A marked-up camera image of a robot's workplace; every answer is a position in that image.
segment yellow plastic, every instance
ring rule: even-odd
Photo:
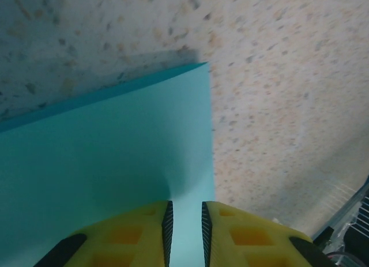
[[[212,221],[210,267],[311,267],[289,241],[305,234],[219,202],[207,202]]]
[[[167,204],[156,202],[76,231],[87,240],[65,267],[163,267]]]

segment rectangular cutout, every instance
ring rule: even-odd
[[[273,242],[265,230],[254,227],[233,227],[229,231],[238,246],[272,246]]]
[[[292,267],[287,258],[275,255],[247,255],[249,267]]]
[[[156,210],[155,210],[155,208],[153,208],[153,209],[149,209],[149,210],[145,211],[144,215],[153,216],[153,215],[155,215],[155,213],[156,213]]]
[[[135,245],[140,240],[143,228],[138,225],[119,227],[111,231],[108,243]]]
[[[130,267],[134,254],[95,254],[90,267]]]
[[[229,216],[234,216],[235,214],[233,212],[229,211],[229,210],[221,208],[221,209],[219,209],[219,215],[229,217]]]

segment yellow robot part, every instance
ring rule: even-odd
[[[202,234],[206,267],[331,266],[305,234],[219,202],[203,202]]]
[[[35,267],[168,267],[172,228],[172,202],[156,202],[76,231]]]

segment granite surface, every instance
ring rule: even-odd
[[[217,199],[312,234],[369,173],[367,1],[1,0],[0,119],[208,61]]]

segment teal sheet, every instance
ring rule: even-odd
[[[208,65],[188,65],[0,124],[0,266],[33,266],[85,225],[174,202],[171,266],[204,266],[214,200]]]

